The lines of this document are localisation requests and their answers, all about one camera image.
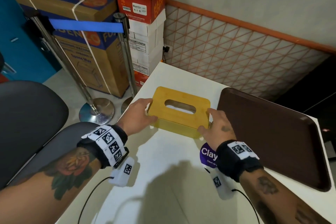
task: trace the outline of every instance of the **brown tray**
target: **brown tray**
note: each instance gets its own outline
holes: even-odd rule
[[[220,95],[237,140],[244,141],[262,164],[319,191],[331,188],[316,123],[308,116],[233,88]]]

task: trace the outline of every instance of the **blue cabinet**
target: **blue cabinet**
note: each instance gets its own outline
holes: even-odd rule
[[[57,69],[24,31],[22,26],[25,21],[23,11],[15,0],[0,0],[0,52],[12,68],[2,73],[10,80],[44,82]]]

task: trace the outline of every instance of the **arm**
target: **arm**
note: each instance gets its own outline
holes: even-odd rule
[[[211,128],[200,126],[198,131],[209,146],[217,150],[222,143],[236,140],[225,113],[211,108],[208,112],[213,118]],[[265,224],[330,224],[263,169],[243,171],[239,182]]]
[[[139,99],[116,123],[130,136],[155,122],[146,116],[152,99]],[[87,182],[101,168],[88,150],[76,148],[25,181],[0,191],[0,223],[54,224]]]

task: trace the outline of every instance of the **white table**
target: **white table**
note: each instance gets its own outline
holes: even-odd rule
[[[226,87],[160,63],[135,100],[151,98],[158,86],[207,98],[212,108],[217,107],[221,91]],[[137,164],[127,187],[114,187],[107,181],[100,184],[84,209],[81,223],[257,223],[253,209],[241,194],[226,201],[218,197],[210,175],[200,163],[203,143],[205,141],[149,127],[129,137],[126,146]],[[329,222],[336,223],[336,190],[328,161],[327,165],[332,184],[328,192],[319,192],[271,170],[268,172]],[[110,172],[111,168],[100,170],[57,223],[77,223],[89,193]]]

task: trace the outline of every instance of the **blue retractable belt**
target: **blue retractable belt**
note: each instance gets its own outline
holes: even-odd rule
[[[124,33],[122,23],[49,19],[54,29]]]

